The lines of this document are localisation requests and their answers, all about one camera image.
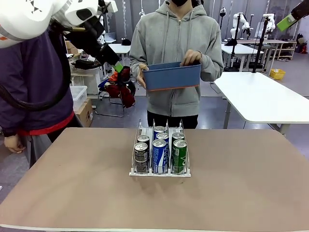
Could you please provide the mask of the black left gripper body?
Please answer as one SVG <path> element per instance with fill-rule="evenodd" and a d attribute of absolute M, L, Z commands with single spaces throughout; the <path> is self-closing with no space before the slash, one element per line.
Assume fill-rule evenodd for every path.
<path fill-rule="evenodd" d="M 80 28 L 84 30 L 72 31 L 65 35 L 76 48 L 84 50 L 94 58 L 107 58 L 105 47 L 98 41 L 104 32 L 104 26 L 96 16 L 91 17 Z"/>

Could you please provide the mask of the person's right hand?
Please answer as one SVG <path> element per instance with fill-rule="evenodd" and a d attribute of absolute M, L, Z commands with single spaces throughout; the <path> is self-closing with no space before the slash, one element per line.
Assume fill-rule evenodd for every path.
<path fill-rule="evenodd" d="M 143 63 L 140 63 L 139 64 L 139 73 L 138 73 L 138 76 L 137 76 L 137 82 L 144 88 L 146 89 L 146 83 L 145 83 L 145 80 L 144 80 L 144 74 L 143 74 L 143 71 L 144 70 L 149 70 L 147 65 L 143 64 Z"/>

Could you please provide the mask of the person's left hand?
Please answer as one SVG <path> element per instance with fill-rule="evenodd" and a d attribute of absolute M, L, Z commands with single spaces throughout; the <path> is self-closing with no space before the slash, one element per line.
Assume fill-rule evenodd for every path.
<path fill-rule="evenodd" d="M 181 62 L 181 66 L 192 65 L 195 62 L 201 62 L 202 54 L 199 51 L 189 49 Z"/>

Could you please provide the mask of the bystander's hand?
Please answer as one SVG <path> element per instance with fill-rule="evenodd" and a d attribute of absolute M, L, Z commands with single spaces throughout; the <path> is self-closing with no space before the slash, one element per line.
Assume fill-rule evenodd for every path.
<path fill-rule="evenodd" d="M 20 138 L 17 134 L 13 136 L 5 137 L 4 145 L 12 153 L 21 154 L 25 150 L 25 147 L 22 145 Z"/>

